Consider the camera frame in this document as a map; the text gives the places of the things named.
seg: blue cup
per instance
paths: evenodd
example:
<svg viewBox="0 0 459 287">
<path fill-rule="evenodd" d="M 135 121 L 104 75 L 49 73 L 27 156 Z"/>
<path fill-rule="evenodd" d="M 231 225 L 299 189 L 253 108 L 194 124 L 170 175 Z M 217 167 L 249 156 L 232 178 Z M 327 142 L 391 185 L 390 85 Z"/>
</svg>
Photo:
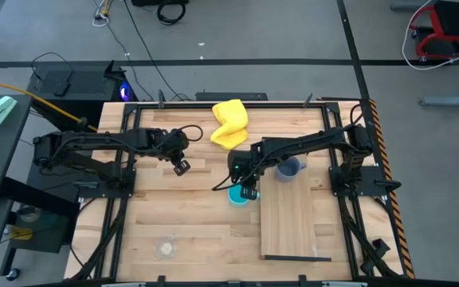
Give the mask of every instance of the blue cup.
<svg viewBox="0 0 459 287">
<path fill-rule="evenodd" d="M 300 171 L 306 168 L 306 163 L 302 163 L 295 156 L 286 159 L 284 162 L 276 165 L 276 179 L 281 182 L 293 180 Z"/>
<path fill-rule="evenodd" d="M 249 202 L 248 199 L 243 199 L 240 196 L 240 189 L 242 189 L 240 184 L 235 187 L 228 188 L 228 200 L 233 207 L 244 207 Z"/>
</svg>

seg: gray floor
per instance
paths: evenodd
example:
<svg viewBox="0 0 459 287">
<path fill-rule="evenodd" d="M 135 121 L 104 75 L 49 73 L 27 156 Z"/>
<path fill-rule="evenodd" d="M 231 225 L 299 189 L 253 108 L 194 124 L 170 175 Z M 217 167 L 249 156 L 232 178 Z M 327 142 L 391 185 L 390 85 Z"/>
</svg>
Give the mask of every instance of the gray floor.
<svg viewBox="0 0 459 287">
<path fill-rule="evenodd" d="M 392 12 L 385 0 L 346 0 L 345 4 L 361 59 L 402 59 L 411 12 Z M 94 8 L 92 0 L 6 0 L 0 13 L 0 61 L 31 61 L 49 51 L 70 61 L 125 60 L 109 31 L 92 26 Z M 350 59 L 332 0 L 192 0 L 184 20 L 171 27 L 161 26 L 146 10 L 131 9 L 155 59 Z M 118 0 L 111 10 L 111 26 L 133 60 L 148 59 Z M 412 45 L 409 40 L 407 49 L 411 51 Z M 190 96 L 206 90 L 266 92 L 271 100 L 302 100 L 311 92 L 360 97 L 350 65 L 161 70 L 177 92 Z M 136 71 L 149 91 L 156 94 L 161 88 L 167 98 L 172 97 L 153 68 Z M 363 71 L 379 107 L 394 179 L 403 183 L 398 199 L 415 273 L 420 278 L 459 281 L 459 109 L 418 105 L 423 96 L 459 95 L 459 66 L 430 72 L 364 66 Z M 0 69 L 0 81 L 24 88 L 30 74 L 29 68 Z M 143 99 L 143 93 L 135 90 Z M 0 88 L 0 94 L 8 93 Z M 30 141 L 52 130 L 50 124 L 31 116 L 22 138 Z M 25 181 L 31 156 L 31 147 L 20 143 L 9 176 Z M 23 270 L 21 278 L 12 283 L 0 278 L 0 286 L 59 281 L 67 257 L 67 249 L 59 255 L 19 252 L 14 266 Z"/>
</svg>

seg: teal bowl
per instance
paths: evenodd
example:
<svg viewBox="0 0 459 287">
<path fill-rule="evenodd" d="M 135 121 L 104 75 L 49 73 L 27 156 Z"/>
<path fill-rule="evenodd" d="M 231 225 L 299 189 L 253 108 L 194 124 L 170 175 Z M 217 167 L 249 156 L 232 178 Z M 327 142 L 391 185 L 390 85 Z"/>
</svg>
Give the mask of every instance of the teal bowl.
<svg viewBox="0 0 459 287">
<path fill-rule="evenodd" d="M 240 185 L 228 188 L 228 200 L 234 207 L 244 207 L 249 202 L 248 199 L 243 199 L 240 196 L 240 189 Z"/>
</svg>

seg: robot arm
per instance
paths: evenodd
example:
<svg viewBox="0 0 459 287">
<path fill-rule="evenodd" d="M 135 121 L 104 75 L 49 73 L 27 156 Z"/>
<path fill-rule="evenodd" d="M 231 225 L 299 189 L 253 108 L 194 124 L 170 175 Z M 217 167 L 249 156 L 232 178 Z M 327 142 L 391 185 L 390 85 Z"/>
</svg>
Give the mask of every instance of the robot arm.
<svg viewBox="0 0 459 287">
<path fill-rule="evenodd" d="M 183 150 L 189 146 L 191 140 L 182 129 L 168 132 L 159 128 L 138 128 L 123 133 L 104 134 L 54 132 L 33 139 L 35 145 L 33 161 L 42 169 L 62 165 L 92 170 L 105 182 L 120 184 L 125 182 L 125 169 L 120 163 L 101 163 L 76 151 L 125 151 L 134 152 L 139 156 L 171 161 L 175 173 L 180 176 L 190 169 L 189 163 L 183 159 Z"/>
<path fill-rule="evenodd" d="M 347 132 L 349 143 L 345 140 L 344 132 Z M 290 156 L 327 148 L 339 149 L 345 155 L 340 166 L 341 180 L 348 184 L 358 182 L 359 169 L 364 158 L 371 155 L 372 146 L 366 129 L 361 125 L 352 125 L 298 138 L 264 138 L 252 144 L 250 151 L 231 151 L 228 154 L 228 169 L 232 186 L 241 185 L 241 197 L 254 200 L 257 198 L 256 183 L 266 168 L 282 163 Z M 217 186 L 212 190 L 226 188 Z"/>
</svg>

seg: yellow cloth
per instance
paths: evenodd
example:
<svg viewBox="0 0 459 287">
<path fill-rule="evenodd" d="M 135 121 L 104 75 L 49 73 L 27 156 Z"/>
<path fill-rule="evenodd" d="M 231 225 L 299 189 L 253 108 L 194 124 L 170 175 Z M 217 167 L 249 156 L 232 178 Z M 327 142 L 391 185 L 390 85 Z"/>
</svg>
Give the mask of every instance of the yellow cloth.
<svg viewBox="0 0 459 287">
<path fill-rule="evenodd" d="M 231 150 L 247 140 L 245 126 L 249 119 L 247 111 L 240 100 L 228 100 L 212 107 L 212 112 L 222 125 L 210 137 L 212 143 L 220 144 Z"/>
</svg>

